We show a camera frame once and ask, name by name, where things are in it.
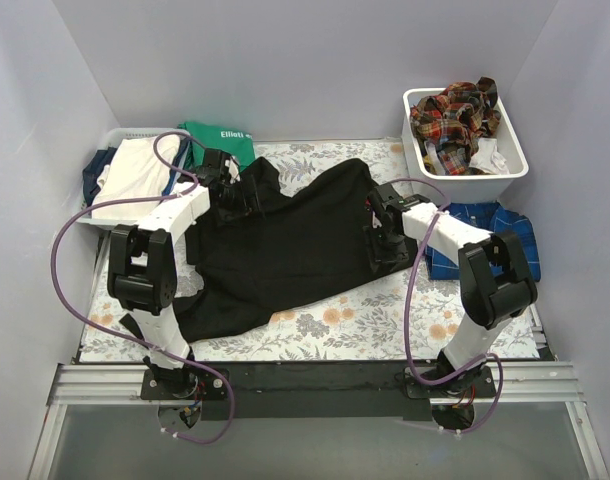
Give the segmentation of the black long sleeve shirt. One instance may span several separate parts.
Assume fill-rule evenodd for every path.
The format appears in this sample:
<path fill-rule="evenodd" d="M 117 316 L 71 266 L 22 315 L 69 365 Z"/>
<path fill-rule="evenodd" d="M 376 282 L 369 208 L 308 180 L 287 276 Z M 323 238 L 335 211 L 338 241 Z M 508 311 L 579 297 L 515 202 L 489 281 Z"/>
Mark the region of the black long sleeve shirt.
<path fill-rule="evenodd" d="M 173 303 L 187 342 L 240 335 L 277 312 L 412 266 L 370 264 L 363 229 L 376 183 L 362 160 L 333 166 L 293 196 L 282 194 L 278 175 L 267 159 L 256 159 L 242 178 L 255 182 L 260 213 L 223 223 L 209 211 L 186 231 L 187 262 L 204 282 Z"/>

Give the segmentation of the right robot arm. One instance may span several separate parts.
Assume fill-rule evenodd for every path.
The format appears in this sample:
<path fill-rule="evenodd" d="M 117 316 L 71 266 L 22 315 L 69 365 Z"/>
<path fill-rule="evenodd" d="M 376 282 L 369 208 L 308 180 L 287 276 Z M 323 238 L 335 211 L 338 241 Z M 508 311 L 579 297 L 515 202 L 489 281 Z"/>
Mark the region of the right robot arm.
<path fill-rule="evenodd" d="M 392 182 L 374 187 L 366 198 L 371 222 L 364 229 L 373 268 L 412 260 L 417 275 L 424 251 L 431 247 L 459 271 L 464 315 L 453 338 L 442 348 L 433 369 L 408 368 L 416 383 L 439 387 L 460 397 L 474 384 L 474 375 L 491 359 L 490 348 L 501 332 L 538 297 L 519 237 L 493 233 L 451 216 L 446 193 L 435 204 L 414 194 L 401 196 Z"/>

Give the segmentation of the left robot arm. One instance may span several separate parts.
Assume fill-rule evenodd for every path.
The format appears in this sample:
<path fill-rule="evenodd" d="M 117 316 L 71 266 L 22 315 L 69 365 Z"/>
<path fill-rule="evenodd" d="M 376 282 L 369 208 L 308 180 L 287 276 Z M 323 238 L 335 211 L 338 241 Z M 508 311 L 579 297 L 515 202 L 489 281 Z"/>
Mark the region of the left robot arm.
<path fill-rule="evenodd" d="M 175 197 L 161 202 L 135 224 L 118 225 L 110 235 L 108 293 L 135 321 L 148 343 L 144 359 L 152 380 L 178 400 L 199 387 L 197 370 L 185 363 L 193 357 L 181 334 L 173 308 L 178 277 L 174 247 L 203 214 L 234 219 L 258 206 L 257 195 L 243 186 L 241 167 L 233 155 L 208 149 L 195 176 L 199 185 L 181 184 Z"/>

